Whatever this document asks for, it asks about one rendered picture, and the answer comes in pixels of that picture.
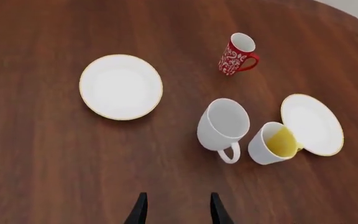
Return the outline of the plain white mug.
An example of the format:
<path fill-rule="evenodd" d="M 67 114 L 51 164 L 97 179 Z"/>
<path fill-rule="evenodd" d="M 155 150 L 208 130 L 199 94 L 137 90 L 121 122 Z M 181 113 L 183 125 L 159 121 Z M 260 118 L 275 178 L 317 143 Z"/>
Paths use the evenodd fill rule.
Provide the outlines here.
<path fill-rule="evenodd" d="M 234 164 L 241 156 L 239 141 L 249 129 L 247 111 L 232 99 L 218 98 L 201 116 L 197 138 L 205 149 L 217 152 L 225 163 Z"/>

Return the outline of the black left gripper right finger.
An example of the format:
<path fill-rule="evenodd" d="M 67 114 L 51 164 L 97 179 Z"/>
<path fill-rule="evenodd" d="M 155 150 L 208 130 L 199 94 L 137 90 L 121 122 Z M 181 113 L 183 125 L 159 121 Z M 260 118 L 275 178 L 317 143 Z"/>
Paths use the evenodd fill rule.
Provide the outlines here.
<path fill-rule="evenodd" d="M 216 192 L 211 194 L 210 211 L 213 224 L 234 224 Z"/>

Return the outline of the white mug with yellow inside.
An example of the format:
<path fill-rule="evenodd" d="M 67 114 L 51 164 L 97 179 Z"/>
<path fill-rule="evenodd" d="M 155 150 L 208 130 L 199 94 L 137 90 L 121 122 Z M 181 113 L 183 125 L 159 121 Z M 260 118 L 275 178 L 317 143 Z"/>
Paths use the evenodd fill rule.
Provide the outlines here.
<path fill-rule="evenodd" d="M 248 145 L 248 153 L 260 165 L 274 164 L 293 158 L 303 148 L 294 134 L 278 122 L 265 123 Z"/>

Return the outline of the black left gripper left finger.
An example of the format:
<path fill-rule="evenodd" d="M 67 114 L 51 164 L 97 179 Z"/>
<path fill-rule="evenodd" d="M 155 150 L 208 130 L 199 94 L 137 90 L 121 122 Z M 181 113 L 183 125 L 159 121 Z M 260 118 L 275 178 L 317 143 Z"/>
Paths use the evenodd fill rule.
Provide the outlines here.
<path fill-rule="evenodd" d="M 145 224 L 147 219 L 147 193 L 141 192 L 124 224 Z"/>

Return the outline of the red mug with white pattern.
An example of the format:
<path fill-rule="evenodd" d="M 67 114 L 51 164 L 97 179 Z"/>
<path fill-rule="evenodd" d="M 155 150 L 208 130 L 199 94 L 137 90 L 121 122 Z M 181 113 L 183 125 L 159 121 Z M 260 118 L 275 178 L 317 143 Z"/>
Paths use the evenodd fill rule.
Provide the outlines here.
<path fill-rule="evenodd" d="M 255 48 L 255 42 L 251 37 L 243 33 L 233 33 L 218 63 L 218 70 L 226 76 L 231 76 L 256 67 L 259 56 L 254 53 Z M 254 63 L 242 68 L 248 59 L 254 59 Z"/>

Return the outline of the white plate with gold rim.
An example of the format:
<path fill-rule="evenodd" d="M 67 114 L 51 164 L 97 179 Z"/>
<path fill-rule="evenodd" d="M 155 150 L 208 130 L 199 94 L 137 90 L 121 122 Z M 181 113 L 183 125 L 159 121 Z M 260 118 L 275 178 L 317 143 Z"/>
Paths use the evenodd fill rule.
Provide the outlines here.
<path fill-rule="evenodd" d="M 333 156 L 344 145 L 342 126 L 334 113 L 309 95 L 286 97 L 280 108 L 282 123 L 293 133 L 298 150 Z"/>
<path fill-rule="evenodd" d="M 79 81 L 80 96 L 97 115 L 130 121 L 159 104 L 163 83 L 156 69 L 133 55 L 106 55 L 91 62 Z"/>

